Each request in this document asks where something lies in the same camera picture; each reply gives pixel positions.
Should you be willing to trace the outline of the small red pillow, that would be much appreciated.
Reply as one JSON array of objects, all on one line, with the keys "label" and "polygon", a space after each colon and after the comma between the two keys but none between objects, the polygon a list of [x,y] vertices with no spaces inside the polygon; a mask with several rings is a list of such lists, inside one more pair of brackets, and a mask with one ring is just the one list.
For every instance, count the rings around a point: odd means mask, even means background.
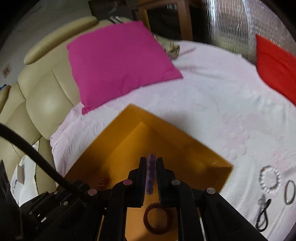
[{"label": "small red pillow", "polygon": [[272,89],[295,104],[295,56],[270,40],[256,37],[256,69]]}]

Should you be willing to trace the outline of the silver metal cuff bangle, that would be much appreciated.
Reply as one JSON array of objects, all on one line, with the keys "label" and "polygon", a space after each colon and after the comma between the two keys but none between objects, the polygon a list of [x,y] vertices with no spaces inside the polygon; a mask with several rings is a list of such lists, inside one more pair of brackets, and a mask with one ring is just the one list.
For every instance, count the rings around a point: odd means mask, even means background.
[{"label": "silver metal cuff bangle", "polygon": [[286,205],[291,205],[295,201],[295,182],[288,180],[284,190],[284,201]]}]

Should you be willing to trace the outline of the silver foil insulation panel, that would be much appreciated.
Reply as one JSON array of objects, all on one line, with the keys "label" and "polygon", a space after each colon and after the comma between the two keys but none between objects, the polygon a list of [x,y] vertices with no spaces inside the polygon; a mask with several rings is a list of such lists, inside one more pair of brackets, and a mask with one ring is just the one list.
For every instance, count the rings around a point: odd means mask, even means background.
[{"label": "silver foil insulation panel", "polygon": [[295,54],[295,41],[280,18],[262,1],[204,1],[209,43],[256,62],[256,35]]}]

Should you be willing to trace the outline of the pink white bed blanket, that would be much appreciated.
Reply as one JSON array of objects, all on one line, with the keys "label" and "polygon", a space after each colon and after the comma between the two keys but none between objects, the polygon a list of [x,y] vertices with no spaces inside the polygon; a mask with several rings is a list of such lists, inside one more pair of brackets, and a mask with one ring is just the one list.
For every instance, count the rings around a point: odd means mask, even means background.
[{"label": "pink white bed blanket", "polygon": [[263,234],[284,240],[295,224],[295,204],[284,201],[287,181],[295,182],[295,106],[240,55],[188,41],[180,46],[195,47],[174,61],[182,79],[141,87],[92,111],[119,114],[132,103],[208,146],[234,166],[222,196],[251,223],[259,199],[270,198]]}]

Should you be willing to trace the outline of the dark maroon ring bangle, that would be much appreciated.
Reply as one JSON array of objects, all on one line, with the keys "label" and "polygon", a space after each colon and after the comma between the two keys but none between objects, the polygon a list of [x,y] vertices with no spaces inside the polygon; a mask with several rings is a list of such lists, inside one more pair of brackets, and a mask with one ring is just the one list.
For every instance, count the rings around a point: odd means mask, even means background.
[{"label": "dark maroon ring bangle", "polygon": [[171,227],[171,215],[160,203],[152,203],[144,212],[143,222],[145,228],[153,235],[163,235]]}]

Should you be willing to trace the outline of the beige leather sofa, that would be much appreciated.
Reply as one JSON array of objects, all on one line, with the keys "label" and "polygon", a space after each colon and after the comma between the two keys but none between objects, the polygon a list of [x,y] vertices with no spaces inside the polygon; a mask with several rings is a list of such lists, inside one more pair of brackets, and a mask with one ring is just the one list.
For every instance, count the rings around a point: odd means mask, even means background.
[{"label": "beige leather sofa", "polygon": [[39,144],[39,153],[62,176],[97,187],[94,163],[79,157],[117,116],[103,110],[82,115],[80,94],[72,76],[67,45],[77,37],[111,24],[93,16],[60,27],[38,42],[12,86],[1,91],[1,123]]}]

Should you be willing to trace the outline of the floral patterned cloth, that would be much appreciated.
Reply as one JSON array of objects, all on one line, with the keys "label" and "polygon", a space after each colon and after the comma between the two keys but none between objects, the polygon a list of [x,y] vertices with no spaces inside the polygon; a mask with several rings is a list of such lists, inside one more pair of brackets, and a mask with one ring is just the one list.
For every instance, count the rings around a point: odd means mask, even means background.
[{"label": "floral patterned cloth", "polygon": [[153,34],[156,41],[161,45],[171,60],[175,60],[180,56],[189,54],[195,50],[195,47],[180,46],[175,41]]}]

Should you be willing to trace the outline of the orange cardboard tray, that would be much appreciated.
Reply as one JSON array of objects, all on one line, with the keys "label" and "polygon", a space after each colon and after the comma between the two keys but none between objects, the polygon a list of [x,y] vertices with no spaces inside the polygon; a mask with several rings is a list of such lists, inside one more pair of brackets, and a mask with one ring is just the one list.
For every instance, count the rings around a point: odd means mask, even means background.
[{"label": "orange cardboard tray", "polygon": [[220,191],[233,169],[174,125],[130,104],[87,146],[65,177],[106,190],[125,180],[141,157],[152,154],[162,158],[178,180],[197,190]]}]

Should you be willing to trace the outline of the magenta pillow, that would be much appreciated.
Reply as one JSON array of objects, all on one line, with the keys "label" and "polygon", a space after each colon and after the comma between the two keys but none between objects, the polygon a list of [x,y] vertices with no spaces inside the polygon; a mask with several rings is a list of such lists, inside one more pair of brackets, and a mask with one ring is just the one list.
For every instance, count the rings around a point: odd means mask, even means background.
[{"label": "magenta pillow", "polygon": [[67,50],[82,114],[139,87],[183,77],[141,21],[98,28]]}]

